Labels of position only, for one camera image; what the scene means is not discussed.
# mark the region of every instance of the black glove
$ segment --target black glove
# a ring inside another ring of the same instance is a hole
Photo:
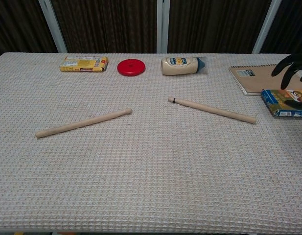
[[[281,89],[284,90],[289,85],[292,76],[302,70],[302,54],[292,54],[281,60],[272,71],[272,76],[278,75],[285,67],[291,65],[283,76]]]

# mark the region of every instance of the mayonnaise bottle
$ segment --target mayonnaise bottle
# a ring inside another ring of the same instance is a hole
[[[207,74],[206,57],[167,57],[162,59],[163,75],[202,72]]]

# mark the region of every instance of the red lid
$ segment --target red lid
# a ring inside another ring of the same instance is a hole
[[[145,71],[145,64],[137,59],[123,60],[118,64],[117,70],[124,76],[136,76]]]

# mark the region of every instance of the brown curtain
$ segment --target brown curtain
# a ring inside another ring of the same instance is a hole
[[[261,53],[302,53],[302,0],[283,0]]]
[[[251,53],[271,0],[171,0],[168,52]]]
[[[70,53],[156,53],[156,0],[52,0]]]
[[[57,52],[37,0],[0,0],[0,55]]]

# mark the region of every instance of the yellow package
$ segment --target yellow package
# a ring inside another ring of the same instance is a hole
[[[106,56],[66,56],[59,69],[62,72],[103,72],[107,64]]]

